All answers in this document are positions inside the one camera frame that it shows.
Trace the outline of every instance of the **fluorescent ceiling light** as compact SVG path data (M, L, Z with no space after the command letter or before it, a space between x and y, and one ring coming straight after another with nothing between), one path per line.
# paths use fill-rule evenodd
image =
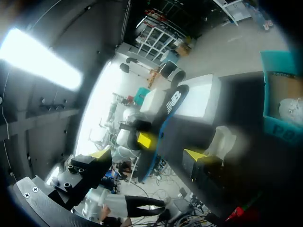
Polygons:
M57 167L53 170L51 176L50 176L50 177L48 178L48 180L46 181L46 184L50 185L50 184L51 184L51 181L52 181L52 178L53 178L54 176L58 176L58 175L59 175L59 167L57 166Z
M0 49L0 59L70 90L81 85L78 70L18 29L9 31Z
M140 25L146 18L147 18L147 16L145 16L145 17L137 24L136 28L138 28L139 25Z

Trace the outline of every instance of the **person's leg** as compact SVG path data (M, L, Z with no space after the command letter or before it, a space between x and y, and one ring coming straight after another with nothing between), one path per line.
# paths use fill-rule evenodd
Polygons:
M156 200L153 198L143 197L143 196L125 196L126 203L132 204L135 207L141 207L145 205L164 207L165 202L162 200Z
M154 210L145 210L137 207L127 206L127 215L129 218L148 217L161 214L164 210L165 207Z
M272 20L270 19L270 16L267 14L267 12L265 12L263 9L259 8L259 11L262 13L264 19L266 20L266 23L269 25L269 26L273 26L273 22Z

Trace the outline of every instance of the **cardboard box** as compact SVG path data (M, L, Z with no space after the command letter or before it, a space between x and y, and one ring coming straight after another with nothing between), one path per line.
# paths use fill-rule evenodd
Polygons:
M293 54L262 51L264 69L264 132L290 145L303 140L301 105L303 77L294 64Z
M176 52L181 56L185 57L188 56L190 53L191 49L185 44L180 44L178 48L176 49Z

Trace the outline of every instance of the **white cabinet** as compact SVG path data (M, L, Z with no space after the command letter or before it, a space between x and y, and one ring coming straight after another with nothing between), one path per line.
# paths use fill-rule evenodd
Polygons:
M225 0L213 0L238 26L238 21L251 17L242 0L227 3Z

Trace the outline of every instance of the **teal container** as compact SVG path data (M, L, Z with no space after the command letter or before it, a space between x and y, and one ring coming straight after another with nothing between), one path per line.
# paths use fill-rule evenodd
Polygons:
M291 123L268 116L270 101L269 73L282 72L287 75L298 75L294 64L293 56L290 52L263 51L261 59L264 70L265 98L264 98L264 132L266 134L281 138L292 145L297 145L303 140L303 128Z
M137 91L137 94L136 96L134 97L134 102L137 104L137 105L142 105L143 104L143 101L145 99L145 96L150 92L149 89L147 88L144 88L144 87L141 87L139 88L139 90Z

